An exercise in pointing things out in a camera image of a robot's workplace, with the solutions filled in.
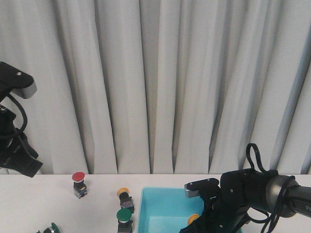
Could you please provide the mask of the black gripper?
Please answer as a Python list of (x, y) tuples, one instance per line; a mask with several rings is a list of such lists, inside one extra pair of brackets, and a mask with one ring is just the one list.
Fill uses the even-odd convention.
[(42, 167), (38, 153), (28, 143), (25, 133), (11, 136), (19, 129), (14, 126), (16, 114), (0, 106), (0, 167), (33, 177)]
[(268, 200), (276, 170), (236, 170), (224, 173), (218, 186), (204, 188), (200, 217), (180, 233), (235, 233), (249, 221), (263, 224), (262, 232), (271, 233), (278, 222), (278, 197)]

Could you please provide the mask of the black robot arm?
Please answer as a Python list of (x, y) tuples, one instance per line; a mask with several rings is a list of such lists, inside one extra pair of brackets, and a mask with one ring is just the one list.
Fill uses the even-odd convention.
[(263, 224), (261, 232), (270, 233), (280, 217), (311, 215), (311, 189), (276, 170), (230, 171), (219, 180), (187, 183), (184, 189), (186, 197), (203, 200), (204, 210), (182, 233), (236, 233), (250, 221)]

